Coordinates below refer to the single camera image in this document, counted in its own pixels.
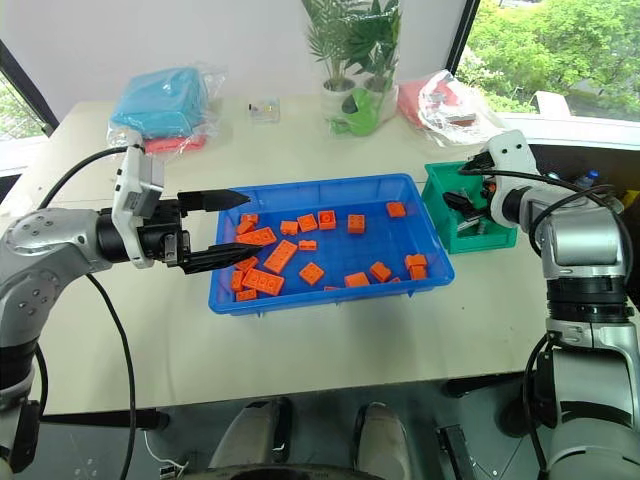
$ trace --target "blue towel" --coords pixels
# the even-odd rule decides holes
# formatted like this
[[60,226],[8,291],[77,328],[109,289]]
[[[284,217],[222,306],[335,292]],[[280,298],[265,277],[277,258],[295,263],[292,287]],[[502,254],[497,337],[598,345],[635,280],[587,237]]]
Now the blue towel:
[[144,138],[189,137],[204,122],[207,87],[196,68],[170,68],[133,77],[111,121]]

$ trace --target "bottle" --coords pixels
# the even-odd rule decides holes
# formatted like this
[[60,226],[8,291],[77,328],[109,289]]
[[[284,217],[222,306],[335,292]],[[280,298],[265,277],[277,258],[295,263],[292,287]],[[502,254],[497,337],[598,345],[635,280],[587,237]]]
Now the bottle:
[[589,170],[586,175],[581,176],[573,183],[576,187],[591,188],[599,176],[600,173],[597,170]]

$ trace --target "blue plastic tray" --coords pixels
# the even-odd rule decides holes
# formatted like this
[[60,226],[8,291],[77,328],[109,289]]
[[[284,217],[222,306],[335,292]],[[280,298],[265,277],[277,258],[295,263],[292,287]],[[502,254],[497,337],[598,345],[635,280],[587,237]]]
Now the blue plastic tray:
[[[318,250],[298,250],[282,271],[285,283],[277,297],[258,293],[256,300],[236,302],[229,285],[233,267],[216,270],[211,276],[209,307],[216,313],[244,315],[270,310],[301,307],[320,303],[338,303],[357,298],[383,295],[409,295],[418,291],[448,285],[454,279],[451,262],[445,252],[435,227],[427,213],[420,194],[408,175],[380,175],[374,177],[345,178],[320,182],[288,183],[260,187],[235,188],[251,198],[240,207],[220,212],[216,243],[233,242],[235,227],[243,213],[257,213],[257,228],[271,227],[278,242],[265,247],[258,258],[262,267],[280,240],[297,243],[299,240],[316,240]],[[390,218],[386,203],[404,202],[407,216]],[[296,236],[282,235],[280,222],[296,220],[319,210],[335,210],[335,230],[314,230]],[[347,215],[366,216],[366,232],[363,235],[347,233]],[[404,265],[406,255],[423,253],[429,262],[429,278],[412,281]],[[398,283],[378,283],[369,273],[375,262],[381,261],[400,277]],[[325,275],[313,287],[298,272],[309,262],[314,262]],[[365,272],[371,285],[344,288],[344,277]],[[323,287],[340,287],[323,291]]]

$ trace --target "black cable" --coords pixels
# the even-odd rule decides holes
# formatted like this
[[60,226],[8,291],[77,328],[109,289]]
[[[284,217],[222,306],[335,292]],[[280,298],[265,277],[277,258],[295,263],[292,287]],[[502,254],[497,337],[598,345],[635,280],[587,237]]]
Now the black cable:
[[536,252],[538,256],[540,256],[540,254],[542,253],[540,247],[536,242],[536,231],[538,230],[538,227],[540,226],[542,221],[549,215],[551,215],[555,210],[582,197],[587,197],[592,193],[613,189],[615,189],[613,185],[598,185],[597,187],[592,187],[587,190],[574,193],[573,195],[569,195],[568,197],[565,197],[562,200],[558,200],[556,203],[552,203],[547,208],[545,208],[529,226],[529,243],[531,244],[531,248],[533,248],[533,251]]
[[529,355],[529,360],[527,360],[527,366],[524,369],[524,375],[522,378],[522,407],[524,409],[524,420],[527,425],[527,430],[529,431],[529,435],[531,436],[531,443],[533,444],[533,450],[536,452],[536,458],[538,459],[538,465],[540,467],[541,472],[547,471],[547,460],[544,456],[544,451],[542,450],[542,444],[540,443],[540,438],[538,437],[538,431],[536,430],[536,425],[533,421],[533,416],[531,415],[531,372],[533,371],[533,364],[538,357],[538,354],[542,351],[543,347],[547,343],[547,335],[545,334],[533,347],[533,351],[531,355]]
[[56,184],[51,188],[51,190],[49,190],[49,193],[47,193],[47,195],[42,199],[42,202],[40,202],[40,205],[38,206],[38,210],[47,208],[51,203],[51,200],[53,200],[53,197],[56,196],[56,194],[60,191],[60,189],[64,186],[64,184],[67,183],[71,177],[73,177],[76,173],[78,173],[84,167],[103,157],[108,157],[109,155],[114,155],[116,153],[124,153],[127,151],[127,148],[129,147],[108,148],[101,152],[94,153],[93,155],[82,160],[80,163],[76,164],[74,167],[71,168],[71,170],[65,173],[60,180],[56,182]]
[[[514,177],[514,178],[524,178],[525,180],[533,180],[537,182],[548,183],[549,185],[555,185],[558,187],[564,187],[573,192],[582,192],[584,191],[582,188],[574,185],[573,183],[565,182],[564,180],[556,180],[555,178],[545,177],[542,175],[535,175],[531,173],[524,172],[514,172],[511,170],[492,170],[492,169],[475,169],[475,170],[464,170],[464,167],[458,170],[460,175],[466,176],[502,176],[502,177]],[[624,221],[620,218],[616,212],[611,210],[611,207],[607,205],[601,198],[593,193],[588,195],[584,195],[588,199],[593,200],[594,203],[600,205],[601,207],[605,207],[611,211],[614,220],[616,221],[618,228],[620,229],[620,233],[622,235],[622,248],[624,250],[624,254],[628,260],[627,262],[627,271],[625,272],[625,282],[629,282],[629,278],[631,277],[631,273],[633,272],[633,263],[634,263],[634,252],[633,252],[633,242],[631,240],[631,235],[629,234],[629,229],[624,224]]]
[[[139,145],[133,146],[144,151],[144,148]],[[42,202],[40,202],[38,210],[47,208],[49,206],[49,203],[51,203],[51,200],[53,200],[55,195],[69,181],[69,179],[84,167],[106,156],[114,155],[116,153],[124,153],[127,151],[127,148],[128,147],[109,148],[107,150],[94,153],[93,155],[76,164],[67,173],[65,173],[64,176],[60,180],[58,180],[56,184],[51,188]],[[118,314],[113,307],[113,303],[111,303],[111,299],[109,298],[106,290],[100,284],[100,282],[98,282],[98,280],[90,273],[87,274],[86,277],[98,289],[98,292],[100,292],[102,299],[109,309],[109,313],[111,313],[113,322],[116,324],[116,328],[118,329],[118,333],[120,334],[120,339],[122,340],[122,348],[124,350],[124,357],[127,364],[127,375],[129,378],[129,441],[127,444],[127,453],[125,456],[124,464],[122,465],[122,471],[120,473],[120,479],[124,480],[127,477],[127,473],[129,472],[129,466],[131,465],[131,458],[133,457],[133,447],[136,438],[136,387],[135,378],[133,376],[133,362],[131,360],[131,351],[129,350],[129,341],[127,340],[127,334],[122,327],[122,323],[120,323],[120,318],[118,317]],[[42,415],[49,394],[49,378],[47,375],[47,365],[44,359],[44,355],[42,354],[42,350],[40,350],[39,345],[36,346],[36,359],[38,361],[38,368],[40,369],[40,378],[42,379],[42,389],[40,393],[40,415]]]
[[36,360],[40,370],[40,419],[42,419],[44,409],[47,406],[47,398],[49,397],[49,374],[47,373],[47,363],[44,361],[44,354],[40,349],[39,343],[36,344]]
[[111,299],[107,294],[107,291],[104,287],[96,280],[96,278],[88,273],[86,277],[89,279],[91,283],[98,289],[100,295],[102,295],[102,299],[104,303],[107,304],[107,308],[109,309],[109,313],[113,317],[113,321],[116,324],[116,328],[118,329],[118,333],[120,334],[120,339],[122,340],[122,348],[124,350],[124,358],[127,362],[127,374],[129,376],[129,442],[127,445],[127,456],[124,459],[124,465],[122,465],[122,471],[120,473],[120,479],[124,480],[127,478],[127,473],[129,472],[129,466],[131,465],[131,457],[133,456],[133,445],[136,438],[136,383],[133,376],[133,362],[131,360],[131,350],[129,350],[129,341],[127,340],[127,334],[122,327],[122,323],[120,323],[120,318],[118,317],[118,313],[116,309],[113,307],[111,303]]

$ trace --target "trees outside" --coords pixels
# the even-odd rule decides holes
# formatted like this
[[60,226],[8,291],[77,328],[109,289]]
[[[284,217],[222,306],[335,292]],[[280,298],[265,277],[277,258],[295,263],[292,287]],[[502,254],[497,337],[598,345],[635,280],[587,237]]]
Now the trees outside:
[[20,94],[0,74],[0,141],[43,135],[42,124]]
[[640,121],[640,0],[482,0],[457,76],[497,111],[535,111],[543,90],[574,115]]

